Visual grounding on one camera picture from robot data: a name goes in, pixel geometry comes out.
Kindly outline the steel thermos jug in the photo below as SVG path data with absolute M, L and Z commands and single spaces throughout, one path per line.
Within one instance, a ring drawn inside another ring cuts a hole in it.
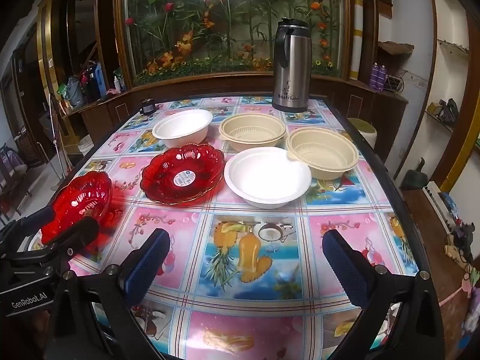
M 282 18 L 278 22 L 273 49 L 272 106 L 284 112 L 306 111 L 312 71 L 312 38 L 308 23 Z

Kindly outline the beige bowl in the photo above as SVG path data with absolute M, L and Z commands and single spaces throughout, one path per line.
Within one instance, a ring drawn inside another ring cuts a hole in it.
M 286 135 L 287 126 L 272 115 L 243 113 L 231 115 L 218 128 L 220 139 L 236 152 L 273 147 Z
M 301 127 L 286 139 L 290 159 L 307 164 L 318 180 L 335 180 L 352 170 L 360 154 L 345 136 L 323 127 Z

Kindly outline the white bowl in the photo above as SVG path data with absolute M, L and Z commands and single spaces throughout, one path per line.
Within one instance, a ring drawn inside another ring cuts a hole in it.
M 308 191 L 312 172 L 307 164 L 288 157 L 278 147 L 244 150 L 224 166 L 229 189 L 247 203 L 261 209 L 277 209 Z
M 177 112 L 167 116 L 152 128 L 152 135 L 168 148 L 199 144 L 208 135 L 213 114 L 202 109 Z

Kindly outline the purple bottles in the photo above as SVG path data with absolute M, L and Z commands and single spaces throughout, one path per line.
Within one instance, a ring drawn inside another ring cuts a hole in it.
M 369 87 L 378 92 L 383 92 L 386 78 L 387 78 L 386 67 L 384 65 L 379 65 L 378 63 L 374 63 L 371 69 Z

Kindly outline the colourful fruit tablecloth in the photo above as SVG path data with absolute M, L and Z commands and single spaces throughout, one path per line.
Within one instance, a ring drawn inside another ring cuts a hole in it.
M 190 109 L 213 114 L 207 143 L 229 116 L 262 113 L 298 128 L 344 127 L 326 104 L 283 113 L 268 97 L 204 97 L 166 102 L 133 115 L 94 148 L 74 176 L 106 172 L 112 205 L 101 241 L 70 262 L 78 275 L 121 263 L 157 229 L 171 247 L 145 300 L 133 309 L 154 347 L 180 359 L 327 359 L 359 310 L 347 300 L 322 250 L 340 232 L 371 264 L 414 275 L 417 265 L 394 209 L 365 158 L 341 178 L 313 180 L 300 199 L 274 210 L 246 203 L 225 183 L 198 200 L 161 205 L 140 188 L 143 169 L 165 144 L 152 135 L 163 118 Z

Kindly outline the blue container on counter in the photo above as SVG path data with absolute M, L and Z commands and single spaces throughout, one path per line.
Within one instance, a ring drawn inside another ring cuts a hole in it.
M 100 97 L 104 97 L 107 95 L 107 86 L 103 77 L 103 70 L 100 62 L 97 62 L 95 70 L 95 80 L 97 81 L 98 91 L 100 93 Z

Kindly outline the red plate with sticker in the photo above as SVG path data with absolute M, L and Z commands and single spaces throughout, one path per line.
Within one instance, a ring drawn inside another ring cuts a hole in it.
M 175 206 L 199 199 L 223 179 L 224 153 L 209 144 L 173 147 L 152 158 L 140 188 L 153 202 Z

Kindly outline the small black jar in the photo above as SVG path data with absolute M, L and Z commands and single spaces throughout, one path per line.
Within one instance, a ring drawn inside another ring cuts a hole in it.
M 140 114 L 143 116 L 149 116 L 157 111 L 157 106 L 153 98 L 146 98 L 141 101 Z

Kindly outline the white bucket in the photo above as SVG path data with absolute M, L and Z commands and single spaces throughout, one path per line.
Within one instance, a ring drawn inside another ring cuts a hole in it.
M 94 147 L 95 147 L 95 144 L 93 143 L 90 135 L 84 136 L 78 142 L 78 149 L 80 150 L 83 156 L 86 156 Z

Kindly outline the flower display cabinet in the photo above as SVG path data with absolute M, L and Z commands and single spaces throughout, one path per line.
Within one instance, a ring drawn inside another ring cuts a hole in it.
M 312 34 L 312 71 L 341 71 L 343 0 L 115 0 L 123 69 L 135 85 L 273 68 L 283 18 Z

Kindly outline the green stool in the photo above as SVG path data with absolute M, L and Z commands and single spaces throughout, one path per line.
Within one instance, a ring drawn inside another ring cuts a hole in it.
M 350 123 L 358 130 L 358 132 L 366 139 L 368 144 L 374 148 L 377 141 L 377 130 L 370 123 L 358 118 L 349 118 Z

